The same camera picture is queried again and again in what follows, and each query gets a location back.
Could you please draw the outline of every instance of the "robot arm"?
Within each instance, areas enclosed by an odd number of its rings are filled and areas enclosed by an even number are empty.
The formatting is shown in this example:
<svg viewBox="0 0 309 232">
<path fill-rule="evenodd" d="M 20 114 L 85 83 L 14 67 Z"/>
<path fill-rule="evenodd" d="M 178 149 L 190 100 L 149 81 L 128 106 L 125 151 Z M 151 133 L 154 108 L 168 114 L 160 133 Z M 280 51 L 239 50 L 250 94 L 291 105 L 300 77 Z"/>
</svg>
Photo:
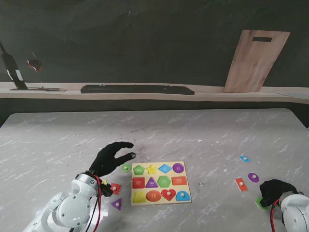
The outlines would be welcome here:
<svg viewBox="0 0 309 232">
<path fill-rule="evenodd" d="M 283 222 L 288 232 L 309 232 L 309 198 L 302 194 L 284 193 L 279 200 Z"/>
<path fill-rule="evenodd" d="M 272 206 L 270 223 L 273 225 L 272 211 L 275 208 L 274 203 L 278 202 L 283 213 L 282 222 L 288 232 L 309 232 L 309 198 L 288 183 L 280 180 L 265 181 L 260 186 L 263 199 L 260 204 Z"/>
<path fill-rule="evenodd" d="M 56 225 L 70 228 L 70 232 L 82 231 L 90 219 L 90 199 L 98 197 L 99 189 L 106 197 L 113 193 L 111 185 L 98 183 L 94 175 L 107 175 L 117 166 L 136 157 L 135 153 L 128 153 L 115 158 L 116 152 L 124 147 L 132 148 L 133 144 L 116 142 L 103 148 L 91 165 L 90 171 L 78 174 L 72 181 L 70 196 L 64 192 L 56 194 L 23 232 L 53 232 L 47 223 L 50 214 Z"/>
</svg>

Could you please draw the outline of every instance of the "black glove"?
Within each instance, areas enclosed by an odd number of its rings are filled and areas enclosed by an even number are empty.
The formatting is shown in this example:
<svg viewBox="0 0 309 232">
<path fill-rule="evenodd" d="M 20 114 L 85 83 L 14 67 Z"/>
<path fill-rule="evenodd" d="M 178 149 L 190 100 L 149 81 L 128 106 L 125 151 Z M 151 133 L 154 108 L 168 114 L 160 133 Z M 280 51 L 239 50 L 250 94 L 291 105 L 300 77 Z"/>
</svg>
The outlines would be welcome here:
<svg viewBox="0 0 309 232">
<path fill-rule="evenodd" d="M 265 181 L 260 185 L 260 190 L 262 193 L 262 200 L 260 202 L 262 207 L 272 205 L 285 192 L 292 191 L 294 194 L 298 194 L 293 185 L 280 180 Z"/>
<path fill-rule="evenodd" d="M 134 159 L 136 154 L 130 152 L 119 158 L 115 158 L 116 153 L 121 148 L 132 148 L 134 145 L 128 142 L 115 142 L 107 145 L 99 151 L 95 161 L 93 161 L 89 171 L 94 171 L 98 177 L 108 175 L 116 169 L 116 167 L 124 164 L 125 162 Z"/>
</svg>

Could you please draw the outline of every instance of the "marble table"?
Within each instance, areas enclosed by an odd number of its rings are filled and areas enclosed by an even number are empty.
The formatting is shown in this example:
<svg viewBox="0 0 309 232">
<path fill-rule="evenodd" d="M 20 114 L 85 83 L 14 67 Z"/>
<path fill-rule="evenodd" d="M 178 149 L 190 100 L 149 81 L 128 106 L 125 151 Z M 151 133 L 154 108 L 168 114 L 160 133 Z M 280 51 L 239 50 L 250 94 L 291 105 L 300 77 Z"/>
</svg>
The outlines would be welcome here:
<svg viewBox="0 0 309 232">
<path fill-rule="evenodd" d="M 1 231 L 22 231 L 115 141 L 134 143 L 119 152 L 136 152 L 132 163 L 184 161 L 192 203 L 131 206 L 131 172 L 117 168 L 106 179 L 122 185 L 122 211 L 110 205 L 118 196 L 102 198 L 98 232 L 270 232 L 259 185 L 277 178 L 309 193 L 309 133 L 286 109 L 14 114 L 0 128 Z M 280 217 L 275 225 L 285 231 Z"/>
</svg>

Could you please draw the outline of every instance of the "shape puzzle board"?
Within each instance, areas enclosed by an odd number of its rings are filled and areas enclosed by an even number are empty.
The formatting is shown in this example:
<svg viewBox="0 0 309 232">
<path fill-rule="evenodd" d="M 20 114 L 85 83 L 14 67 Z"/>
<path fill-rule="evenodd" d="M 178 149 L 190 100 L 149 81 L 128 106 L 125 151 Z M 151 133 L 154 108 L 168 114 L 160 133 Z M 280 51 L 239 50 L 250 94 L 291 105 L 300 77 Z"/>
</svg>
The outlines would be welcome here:
<svg viewBox="0 0 309 232">
<path fill-rule="evenodd" d="M 133 163 L 131 193 L 132 205 L 192 201 L 182 161 Z"/>
</svg>

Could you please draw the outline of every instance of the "red cable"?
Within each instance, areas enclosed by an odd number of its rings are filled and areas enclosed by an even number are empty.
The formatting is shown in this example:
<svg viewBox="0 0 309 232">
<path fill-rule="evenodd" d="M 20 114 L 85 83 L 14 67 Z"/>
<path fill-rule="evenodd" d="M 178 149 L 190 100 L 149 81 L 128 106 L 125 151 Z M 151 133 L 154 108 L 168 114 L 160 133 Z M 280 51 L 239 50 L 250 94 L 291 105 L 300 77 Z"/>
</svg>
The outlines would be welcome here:
<svg viewBox="0 0 309 232">
<path fill-rule="evenodd" d="M 101 218 L 101 196 L 102 196 L 100 178 L 97 175 L 94 175 L 94 177 L 97 179 L 97 182 L 98 182 L 98 220 L 97 220 L 97 224 L 96 224 L 93 232 L 95 232 L 97 230 L 98 223 L 100 222 L 100 218 Z"/>
<path fill-rule="evenodd" d="M 274 207 L 276 207 L 276 204 L 278 203 L 278 201 L 279 201 L 279 199 L 274 202 Z M 272 225 L 272 228 L 273 228 L 273 232 L 276 232 L 275 231 L 275 225 L 274 225 L 274 213 L 275 213 L 275 208 L 271 212 L 271 225 Z"/>
</svg>

